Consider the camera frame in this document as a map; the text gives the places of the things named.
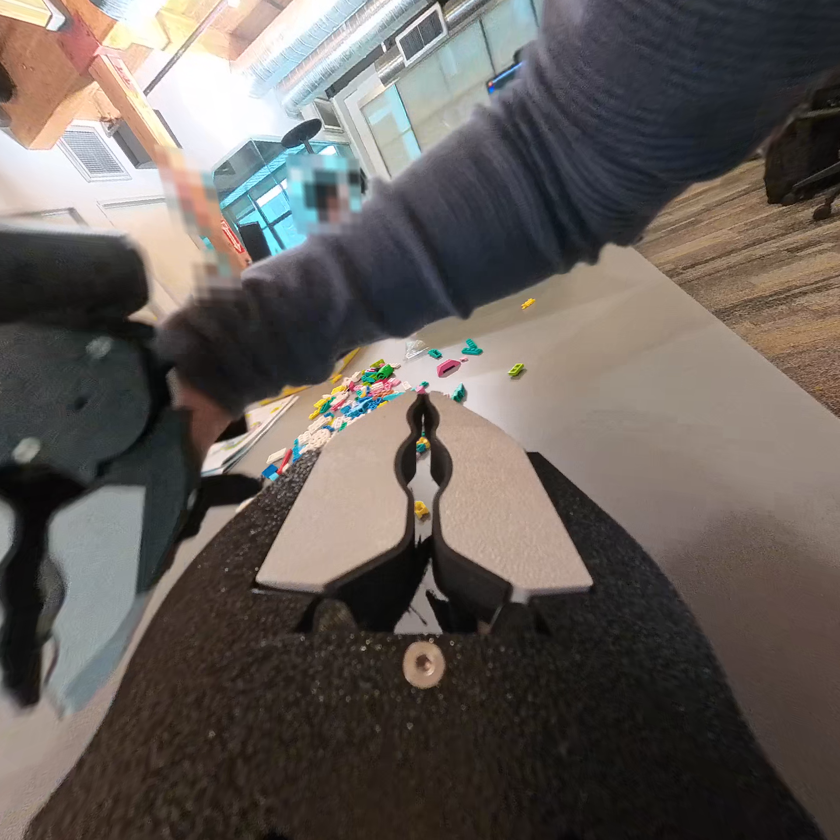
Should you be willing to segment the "person's right hand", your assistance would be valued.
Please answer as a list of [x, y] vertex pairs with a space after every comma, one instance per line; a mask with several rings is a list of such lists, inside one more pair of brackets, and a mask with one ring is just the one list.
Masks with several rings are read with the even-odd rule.
[[176, 377], [172, 383], [175, 410], [185, 419], [196, 459], [202, 463], [234, 419], [211, 397], [185, 381]]

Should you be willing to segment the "person's right forearm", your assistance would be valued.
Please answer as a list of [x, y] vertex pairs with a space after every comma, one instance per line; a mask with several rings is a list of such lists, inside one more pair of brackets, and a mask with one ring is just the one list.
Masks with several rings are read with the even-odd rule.
[[401, 338], [628, 246], [728, 173], [838, 66], [838, 2], [545, 2], [516, 80], [347, 223], [163, 327], [182, 381], [235, 420]]

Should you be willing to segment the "white wall air vent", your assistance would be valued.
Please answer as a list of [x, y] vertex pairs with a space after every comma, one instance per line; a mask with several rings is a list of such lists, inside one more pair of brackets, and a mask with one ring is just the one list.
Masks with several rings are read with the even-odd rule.
[[124, 182], [132, 179], [95, 128], [71, 125], [60, 136], [58, 146], [87, 182]]
[[406, 67], [428, 54], [448, 35], [448, 25], [440, 3], [425, 10], [395, 37], [397, 47]]

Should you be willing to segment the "lego instruction booklet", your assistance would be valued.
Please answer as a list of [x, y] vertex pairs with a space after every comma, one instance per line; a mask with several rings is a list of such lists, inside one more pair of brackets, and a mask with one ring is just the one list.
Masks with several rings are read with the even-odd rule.
[[219, 440], [210, 447], [203, 462], [201, 476], [220, 476], [231, 470], [297, 400], [298, 395], [289, 395], [273, 402], [252, 406], [244, 416], [246, 429], [243, 433]]

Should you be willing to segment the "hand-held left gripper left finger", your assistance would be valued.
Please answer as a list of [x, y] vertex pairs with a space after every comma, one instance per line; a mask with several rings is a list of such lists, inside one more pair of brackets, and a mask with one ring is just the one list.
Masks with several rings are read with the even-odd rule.
[[259, 568], [260, 590], [339, 601], [360, 627], [394, 629], [424, 576], [408, 484], [425, 406], [424, 395], [400, 395], [321, 449]]

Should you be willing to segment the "black office chair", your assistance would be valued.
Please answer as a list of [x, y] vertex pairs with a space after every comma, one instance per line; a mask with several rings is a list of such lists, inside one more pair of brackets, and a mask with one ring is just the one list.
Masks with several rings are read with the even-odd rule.
[[839, 70], [835, 69], [793, 111], [764, 155], [769, 205], [785, 207], [823, 194], [812, 219], [833, 214], [839, 195]]

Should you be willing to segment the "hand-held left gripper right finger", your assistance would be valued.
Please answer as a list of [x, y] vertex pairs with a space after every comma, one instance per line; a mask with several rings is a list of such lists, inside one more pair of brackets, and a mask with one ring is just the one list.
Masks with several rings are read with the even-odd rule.
[[437, 587], [491, 625], [509, 606], [582, 595], [593, 579], [524, 447], [450, 397], [425, 397]]

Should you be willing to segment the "black round lamp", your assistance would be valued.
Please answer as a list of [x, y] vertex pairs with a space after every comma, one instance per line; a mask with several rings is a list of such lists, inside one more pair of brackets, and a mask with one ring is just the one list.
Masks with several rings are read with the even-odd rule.
[[322, 130], [320, 119], [308, 119], [299, 122], [290, 129], [281, 139], [280, 143], [287, 151], [303, 149], [307, 154], [315, 154], [312, 148], [312, 140]]

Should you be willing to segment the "silver ventilation duct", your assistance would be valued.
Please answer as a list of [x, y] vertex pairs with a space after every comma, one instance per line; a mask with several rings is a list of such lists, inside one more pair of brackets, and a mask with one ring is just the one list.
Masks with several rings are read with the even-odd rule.
[[277, 84], [367, 1], [292, 1], [233, 62], [258, 88]]
[[[338, 91], [367, 67], [375, 69], [382, 84], [391, 83], [409, 67], [404, 65], [397, 50], [396, 35], [436, 3], [440, 2], [368, 2], [280, 79], [276, 94], [282, 109], [292, 117], [297, 116], [304, 106], [329, 91]], [[464, 12], [460, 2], [441, 6], [449, 35], [463, 21]]]

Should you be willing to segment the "pile of colourful lego pieces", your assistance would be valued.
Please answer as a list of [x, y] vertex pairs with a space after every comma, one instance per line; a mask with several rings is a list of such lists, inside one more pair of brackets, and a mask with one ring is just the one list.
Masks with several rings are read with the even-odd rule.
[[268, 482], [277, 480], [304, 455], [319, 452], [343, 430], [380, 406], [403, 395], [416, 396], [419, 389], [400, 378], [400, 367], [377, 360], [361, 371], [344, 376], [330, 394], [313, 404], [307, 428], [290, 447], [269, 459], [260, 478]]

